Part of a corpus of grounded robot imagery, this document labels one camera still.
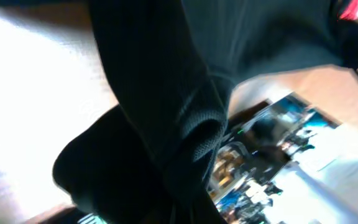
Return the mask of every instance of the red object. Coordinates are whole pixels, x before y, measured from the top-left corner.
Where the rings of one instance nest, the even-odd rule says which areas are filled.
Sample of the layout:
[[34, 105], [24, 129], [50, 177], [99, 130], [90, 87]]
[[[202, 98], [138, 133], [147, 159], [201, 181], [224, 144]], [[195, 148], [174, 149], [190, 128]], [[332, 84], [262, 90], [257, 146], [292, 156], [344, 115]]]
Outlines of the red object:
[[347, 9], [339, 16], [340, 19], [356, 20], [358, 12], [358, 0], [352, 0]]

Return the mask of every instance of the black sleeve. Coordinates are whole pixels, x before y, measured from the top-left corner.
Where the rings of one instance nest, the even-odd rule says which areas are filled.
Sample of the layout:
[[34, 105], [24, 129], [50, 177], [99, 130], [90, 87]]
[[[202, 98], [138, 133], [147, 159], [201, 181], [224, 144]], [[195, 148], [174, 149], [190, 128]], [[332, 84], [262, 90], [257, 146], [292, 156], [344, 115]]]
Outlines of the black sleeve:
[[168, 193], [189, 206], [208, 181], [231, 88], [208, 75], [179, 0], [94, 0], [89, 10], [115, 96]]

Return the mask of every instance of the person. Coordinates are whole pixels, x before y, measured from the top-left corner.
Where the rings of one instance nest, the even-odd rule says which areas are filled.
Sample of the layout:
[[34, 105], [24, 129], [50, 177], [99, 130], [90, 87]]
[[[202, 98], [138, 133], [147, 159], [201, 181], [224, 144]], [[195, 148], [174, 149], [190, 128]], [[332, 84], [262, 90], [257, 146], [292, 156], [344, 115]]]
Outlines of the person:
[[64, 148], [56, 184], [111, 223], [225, 223], [205, 188], [231, 92], [261, 73], [351, 66], [358, 25], [333, 4], [88, 1], [119, 105]]

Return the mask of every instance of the cluttered table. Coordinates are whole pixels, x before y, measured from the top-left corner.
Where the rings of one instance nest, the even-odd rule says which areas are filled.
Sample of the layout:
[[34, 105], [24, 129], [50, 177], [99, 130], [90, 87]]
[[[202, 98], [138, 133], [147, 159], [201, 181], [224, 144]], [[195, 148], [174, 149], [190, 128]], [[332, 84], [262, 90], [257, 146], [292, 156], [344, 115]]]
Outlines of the cluttered table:
[[[328, 187], [358, 211], [358, 160], [352, 157], [358, 155], [357, 80], [332, 67], [256, 78], [234, 92], [229, 113], [289, 91], [345, 124], [336, 147], [347, 163], [319, 178], [335, 176]], [[0, 223], [32, 217], [28, 222], [35, 223], [70, 206], [53, 183], [53, 162], [116, 104], [84, 4], [0, 8]], [[353, 178], [343, 173], [349, 169]]]

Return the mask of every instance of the wooden surface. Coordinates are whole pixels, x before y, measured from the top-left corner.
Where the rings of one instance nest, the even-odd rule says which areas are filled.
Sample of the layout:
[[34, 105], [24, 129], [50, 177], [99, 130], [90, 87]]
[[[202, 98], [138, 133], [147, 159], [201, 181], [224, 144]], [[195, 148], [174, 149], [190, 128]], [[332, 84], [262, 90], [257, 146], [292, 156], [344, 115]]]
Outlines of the wooden surface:
[[[358, 129], [358, 83], [348, 71], [317, 68], [241, 85], [230, 114], [295, 90]], [[0, 223], [47, 216], [69, 197], [51, 171], [65, 144], [116, 105], [83, 4], [0, 9]]]

